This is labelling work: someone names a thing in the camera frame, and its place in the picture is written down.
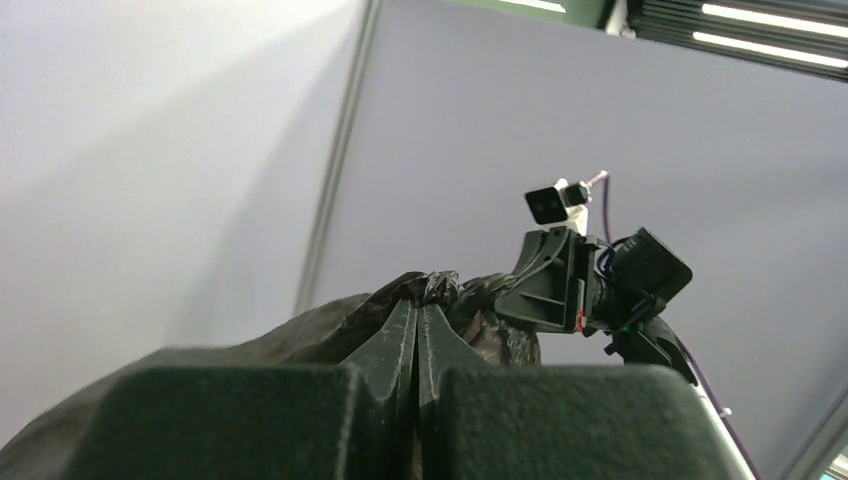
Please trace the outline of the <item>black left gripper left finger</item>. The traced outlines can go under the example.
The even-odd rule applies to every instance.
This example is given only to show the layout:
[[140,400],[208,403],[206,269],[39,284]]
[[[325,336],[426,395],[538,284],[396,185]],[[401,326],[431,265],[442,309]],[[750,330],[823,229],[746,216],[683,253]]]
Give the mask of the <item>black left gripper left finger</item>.
[[112,388],[69,479],[397,479],[417,313],[337,365],[155,368]]

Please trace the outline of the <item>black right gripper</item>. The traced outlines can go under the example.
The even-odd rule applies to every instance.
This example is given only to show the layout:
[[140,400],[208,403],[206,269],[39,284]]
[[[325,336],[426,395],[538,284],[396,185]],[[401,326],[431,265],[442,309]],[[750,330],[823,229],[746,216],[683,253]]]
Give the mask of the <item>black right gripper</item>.
[[593,240],[571,228],[526,232],[512,274],[515,284],[494,303],[503,320],[564,334],[586,326],[620,331],[632,322],[636,292],[593,275]]

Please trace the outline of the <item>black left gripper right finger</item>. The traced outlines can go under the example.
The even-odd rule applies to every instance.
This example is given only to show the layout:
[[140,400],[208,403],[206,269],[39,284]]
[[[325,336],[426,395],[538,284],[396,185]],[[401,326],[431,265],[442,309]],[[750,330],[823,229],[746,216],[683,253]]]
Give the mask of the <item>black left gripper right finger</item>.
[[658,366],[504,367],[418,312],[427,479],[749,479],[704,395]]

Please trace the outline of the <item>black trash bag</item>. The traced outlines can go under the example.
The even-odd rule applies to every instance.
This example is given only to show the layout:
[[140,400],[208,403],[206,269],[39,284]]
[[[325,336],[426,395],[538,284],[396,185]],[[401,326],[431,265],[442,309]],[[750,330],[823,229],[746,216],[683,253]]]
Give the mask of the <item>black trash bag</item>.
[[153,367],[336,364],[376,334],[400,300],[439,305],[455,333],[488,363],[538,365],[537,334],[509,324],[493,311],[494,301],[515,281],[515,276],[506,273],[463,281],[455,271],[407,272],[372,293],[330,301],[241,344],[159,349],[84,386],[32,419],[2,447],[1,476],[61,478],[107,392],[133,373]]

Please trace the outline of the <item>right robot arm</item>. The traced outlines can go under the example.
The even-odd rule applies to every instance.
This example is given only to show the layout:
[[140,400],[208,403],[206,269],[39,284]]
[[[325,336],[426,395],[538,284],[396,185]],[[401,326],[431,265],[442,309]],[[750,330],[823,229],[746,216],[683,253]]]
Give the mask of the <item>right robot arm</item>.
[[655,235],[641,228],[607,243],[567,227],[531,231],[513,272],[516,283],[494,303],[500,318],[543,333],[602,332],[610,340],[606,354],[676,371],[700,400],[732,478],[755,478],[727,425],[730,410],[716,405],[691,353],[660,316],[693,273]]

